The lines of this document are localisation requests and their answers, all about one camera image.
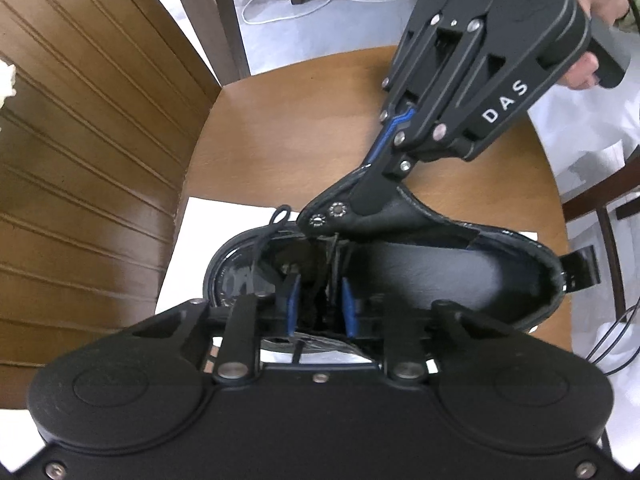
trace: floor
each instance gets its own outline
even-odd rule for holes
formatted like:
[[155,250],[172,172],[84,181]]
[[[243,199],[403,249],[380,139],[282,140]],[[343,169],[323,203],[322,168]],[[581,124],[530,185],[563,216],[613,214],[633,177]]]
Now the floor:
[[[204,57],[180,0],[161,1]],[[240,20],[251,72],[261,73],[336,52],[396,44],[413,4],[414,0],[376,4],[334,0],[323,9],[295,20],[266,25],[246,25]],[[316,1],[292,8],[285,0],[259,0],[247,10],[246,16],[249,20],[268,20],[277,16],[290,16],[294,12],[310,10],[318,5]],[[635,52],[640,52],[640,43]],[[640,137],[640,132],[636,134],[636,138]],[[572,146],[580,144],[580,131],[565,132],[563,135],[573,136],[563,137],[566,146],[564,150],[570,152]],[[544,144],[552,149],[549,143]],[[626,137],[625,142],[604,146],[604,150],[579,153],[571,164],[556,172],[562,195],[569,197],[576,190],[592,186],[615,172],[634,147],[635,143]],[[626,300],[631,305],[640,296],[640,217],[623,222],[614,221],[614,230],[620,249]],[[584,356],[613,321],[610,276],[605,263],[602,236],[594,216],[572,222],[568,226],[568,232],[572,248],[594,245],[602,273],[601,285],[573,295],[574,350]],[[636,322],[616,347],[616,352],[612,352],[611,358],[602,362],[603,368],[610,369],[620,360],[625,360],[638,345],[640,326]],[[640,449],[640,427],[633,428],[630,423],[640,420],[640,362],[616,375],[614,387],[616,405],[608,425],[610,440],[616,459],[627,468],[633,468],[640,460],[637,453]]]

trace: screw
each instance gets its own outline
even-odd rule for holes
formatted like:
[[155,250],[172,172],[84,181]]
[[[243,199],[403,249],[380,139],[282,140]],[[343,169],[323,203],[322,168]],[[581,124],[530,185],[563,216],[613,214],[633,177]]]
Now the screw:
[[249,373],[249,368],[244,363],[229,362],[218,367],[218,375],[223,379],[242,379]]
[[469,24],[466,26],[466,31],[467,32],[475,32],[480,27],[482,27],[482,22],[476,18],[476,19],[471,20],[469,22]]
[[442,140],[444,136],[447,135],[447,125],[445,123],[440,123],[433,129],[433,140]]
[[334,218],[341,218],[347,214],[347,206],[343,202],[334,202],[329,208],[329,215]]
[[593,478],[598,471],[598,468],[593,462],[582,462],[577,468],[575,468],[575,475],[580,480],[588,480]]
[[62,480],[66,476],[66,468],[59,462],[49,462],[44,472],[51,480]]
[[417,379],[424,373],[424,368],[418,363],[398,363],[394,368],[394,375],[400,379]]
[[324,215],[313,215],[309,220],[311,227],[322,227],[326,223],[326,217]]
[[400,144],[402,144],[405,139],[406,135],[404,134],[404,132],[396,133],[396,136],[394,137],[394,146],[400,146]]
[[314,382],[323,384],[329,380],[329,374],[314,374]]

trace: person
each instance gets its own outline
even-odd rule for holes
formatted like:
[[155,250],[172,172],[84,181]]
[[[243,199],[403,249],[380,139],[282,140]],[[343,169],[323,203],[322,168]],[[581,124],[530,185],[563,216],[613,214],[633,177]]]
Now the person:
[[[634,0],[636,7],[640,7],[640,0]],[[636,17],[631,11],[628,0],[578,0],[588,15],[596,14],[608,25],[616,25],[625,32],[638,32]],[[569,69],[561,79],[560,84],[574,90],[586,90],[598,84],[595,75],[598,69],[598,58],[591,52],[586,52]]]

